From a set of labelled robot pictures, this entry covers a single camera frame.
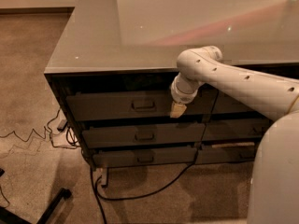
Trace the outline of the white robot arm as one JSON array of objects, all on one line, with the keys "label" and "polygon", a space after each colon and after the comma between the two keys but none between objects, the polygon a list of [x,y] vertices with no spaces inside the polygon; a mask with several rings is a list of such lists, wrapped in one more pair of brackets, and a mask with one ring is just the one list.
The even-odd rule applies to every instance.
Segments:
[{"label": "white robot arm", "polygon": [[299,224],[299,81],[223,64],[214,46],[182,51],[170,116],[180,117],[207,83],[273,121],[258,147],[248,224]]}]

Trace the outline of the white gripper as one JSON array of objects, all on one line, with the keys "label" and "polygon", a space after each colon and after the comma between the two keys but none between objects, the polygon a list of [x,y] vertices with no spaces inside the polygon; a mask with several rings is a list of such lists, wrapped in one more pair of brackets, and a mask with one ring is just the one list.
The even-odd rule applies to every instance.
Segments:
[{"label": "white gripper", "polygon": [[181,117],[187,109],[186,104],[194,100],[198,89],[203,85],[203,82],[188,79],[179,73],[170,86],[171,95],[175,101],[171,105],[170,117],[173,119]]}]

